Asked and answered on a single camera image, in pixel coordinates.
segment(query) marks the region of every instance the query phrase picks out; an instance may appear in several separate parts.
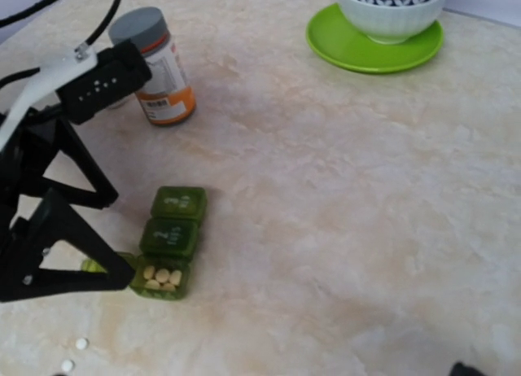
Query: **countertop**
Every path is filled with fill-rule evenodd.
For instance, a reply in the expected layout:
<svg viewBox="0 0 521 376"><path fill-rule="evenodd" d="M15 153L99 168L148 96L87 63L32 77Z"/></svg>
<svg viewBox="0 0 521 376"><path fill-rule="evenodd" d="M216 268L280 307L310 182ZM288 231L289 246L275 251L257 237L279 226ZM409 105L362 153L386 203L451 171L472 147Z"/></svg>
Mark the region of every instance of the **countertop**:
<svg viewBox="0 0 521 376"><path fill-rule="evenodd" d="M120 198L77 210L138 253L159 186L207 188L190 295L2 304L0 374L519 375L521 32L444 13L435 59L366 76L306 44L333 1L124 0L164 11L198 110L161 129L131 100L78 128ZM83 41L110 2L50 9L0 47L2 75ZM63 157L49 175L85 184ZM58 244L46 263L81 260Z"/></svg>

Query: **plate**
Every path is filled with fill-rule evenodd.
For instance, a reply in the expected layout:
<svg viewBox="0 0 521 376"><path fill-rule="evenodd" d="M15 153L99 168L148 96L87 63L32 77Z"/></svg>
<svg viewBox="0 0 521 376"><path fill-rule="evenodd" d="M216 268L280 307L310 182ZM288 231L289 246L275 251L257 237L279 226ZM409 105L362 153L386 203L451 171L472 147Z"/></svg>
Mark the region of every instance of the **plate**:
<svg viewBox="0 0 521 376"><path fill-rule="evenodd" d="M432 59L443 46L444 34L436 21L430 28L398 45L381 45L356 30L338 4L319 11L306 29L311 49L337 67L364 73L400 72Z"/></svg>

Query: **screw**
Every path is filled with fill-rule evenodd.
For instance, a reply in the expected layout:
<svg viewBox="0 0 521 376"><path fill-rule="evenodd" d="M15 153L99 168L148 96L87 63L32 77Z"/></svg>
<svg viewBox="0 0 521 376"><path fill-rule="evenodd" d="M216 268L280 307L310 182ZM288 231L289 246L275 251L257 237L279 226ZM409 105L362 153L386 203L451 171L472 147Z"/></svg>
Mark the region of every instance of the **screw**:
<svg viewBox="0 0 521 376"><path fill-rule="evenodd" d="M33 276L28 274L24 277L24 280L22 281L25 285L31 285L31 282L33 282Z"/></svg>

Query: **pill organizer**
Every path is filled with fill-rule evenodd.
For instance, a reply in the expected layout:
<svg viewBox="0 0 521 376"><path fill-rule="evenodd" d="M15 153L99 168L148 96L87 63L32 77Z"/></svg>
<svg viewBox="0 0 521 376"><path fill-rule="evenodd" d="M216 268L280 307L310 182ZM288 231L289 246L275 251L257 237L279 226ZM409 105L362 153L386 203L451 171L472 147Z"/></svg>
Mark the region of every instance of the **pill organizer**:
<svg viewBox="0 0 521 376"><path fill-rule="evenodd" d="M173 208L172 200L185 203ZM172 186L159 188L151 210L153 217L145 225L139 243L142 254L134 256L128 252L117 253L136 270L130 289L148 299L179 300L186 296L206 205L204 189ZM167 269L170 273L181 272L181 280L175 286L175 291L170 290L172 285L169 283L161 285L159 289L148 287L149 280L143 273L150 266L156 272L161 269ZM91 259L83 261L81 270L91 273L106 272Z"/></svg>

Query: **white pill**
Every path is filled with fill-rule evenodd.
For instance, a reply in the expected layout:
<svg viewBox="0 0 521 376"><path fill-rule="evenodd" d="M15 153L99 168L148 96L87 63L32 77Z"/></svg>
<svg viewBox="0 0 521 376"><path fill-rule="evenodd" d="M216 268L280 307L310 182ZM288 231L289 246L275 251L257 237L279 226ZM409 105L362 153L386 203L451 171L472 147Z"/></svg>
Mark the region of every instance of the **white pill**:
<svg viewBox="0 0 521 376"><path fill-rule="evenodd" d="M161 284L159 284L156 280L148 280L145 284L147 289L160 289Z"/></svg>
<svg viewBox="0 0 521 376"><path fill-rule="evenodd" d="M181 283L182 273L181 270L176 270L170 274L169 282L175 286L179 286Z"/></svg>
<svg viewBox="0 0 521 376"><path fill-rule="evenodd" d="M143 278L145 278L146 280L151 280L152 278L154 278L154 273L155 267L149 265L143 270Z"/></svg>
<svg viewBox="0 0 521 376"><path fill-rule="evenodd" d="M161 284L164 284L165 282L167 282L169 280L169 277L170 277L170 272L167 269L160 269L155 274L155 279L157 280L157 282L160 282Z"/></svg>
<svg viewBox="0 0 521 376"><path fill-rule="evenodd" d="M63 372L70 372L74 369L74 361L73 360L65 360L62 362L62 371Z"/></svg>
<svg viewBox="0 0 521 376"><path fill-rule="evenodd" d="M89 347L89 340L86 338L80 338L76 341L76 349L85 350Z"/></svg>
<svg viewBox="0 0 521 376"><path fill-rule="evenodd" d="M166 284L163 284L161 286L161 289L163 291L175 292L176 291L176 286L171 284L170 282L167 282Z"/></svg>

